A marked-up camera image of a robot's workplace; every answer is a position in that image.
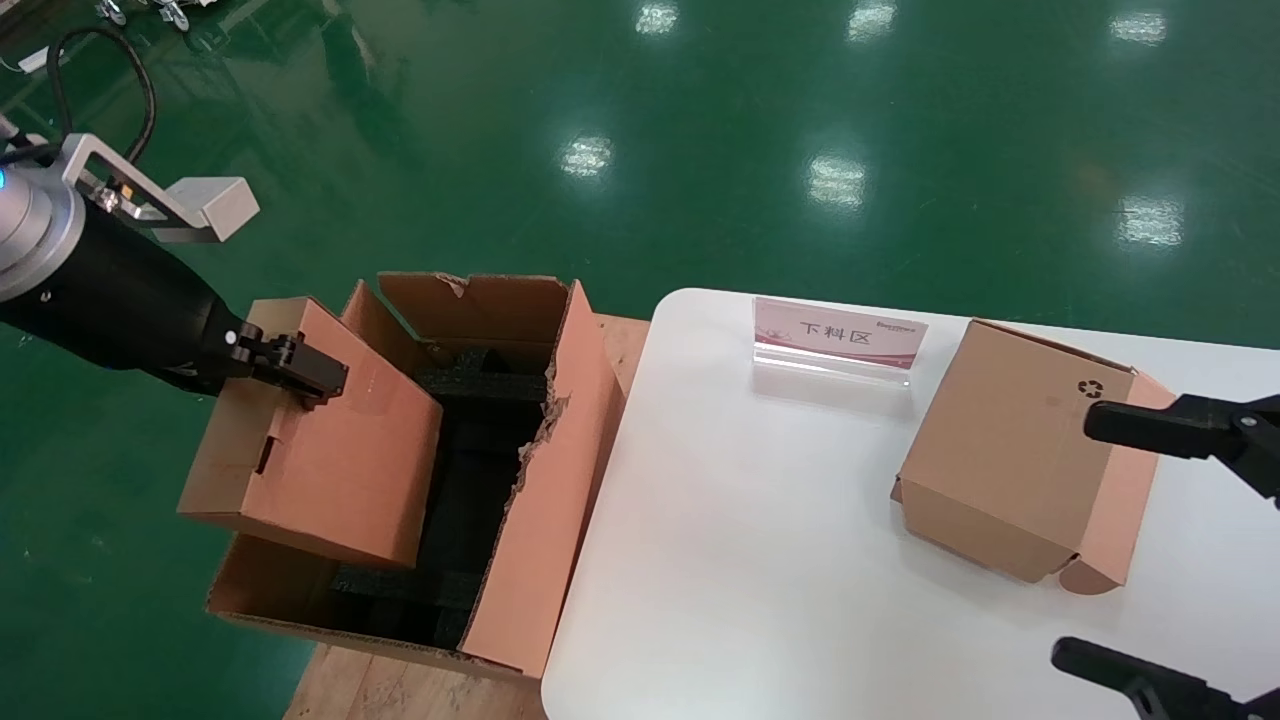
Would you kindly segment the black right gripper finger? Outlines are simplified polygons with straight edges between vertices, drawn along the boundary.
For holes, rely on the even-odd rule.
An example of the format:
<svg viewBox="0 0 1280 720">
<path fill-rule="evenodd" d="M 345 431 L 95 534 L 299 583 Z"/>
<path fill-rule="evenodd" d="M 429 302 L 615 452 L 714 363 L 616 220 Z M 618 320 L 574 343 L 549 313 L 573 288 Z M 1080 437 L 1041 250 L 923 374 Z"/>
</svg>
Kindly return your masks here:
<svg viewBox="0 0 1280 720">
<path fill-rule="evenodd" d="M 1169 457 L 1213 459 L 1279 505 L 1279 397 L 1249 402 L 1180 395 L 1166 407 L 1097 401 L 1087 437 Z"/>
<path fill-rule="evenodd" d="M 1239 701 L 1206 680 L 1075 637 L 1053 644 L 1060 671 L 1124 694 L 1140 719 L 1277 719 L 1279 689 Z"/>
</svg>

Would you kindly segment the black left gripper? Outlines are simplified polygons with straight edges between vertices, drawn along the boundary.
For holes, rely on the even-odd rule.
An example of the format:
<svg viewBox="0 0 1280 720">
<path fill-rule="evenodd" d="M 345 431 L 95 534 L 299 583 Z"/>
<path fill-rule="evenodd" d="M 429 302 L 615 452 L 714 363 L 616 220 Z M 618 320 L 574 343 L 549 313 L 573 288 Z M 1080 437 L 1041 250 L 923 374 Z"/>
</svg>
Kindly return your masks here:
<svg viewBox="0 0 1280 720">
<path fill-rule="evenodd" d="M 69 258 L 3 301 L 1 319 L 93 365 L 197 395 L 251 378 L 316 407 L 343 395 L 349 374 L 300 331 L 269 336 L 244 323 L 182 260 L 93 204 Z"/>
</svg>

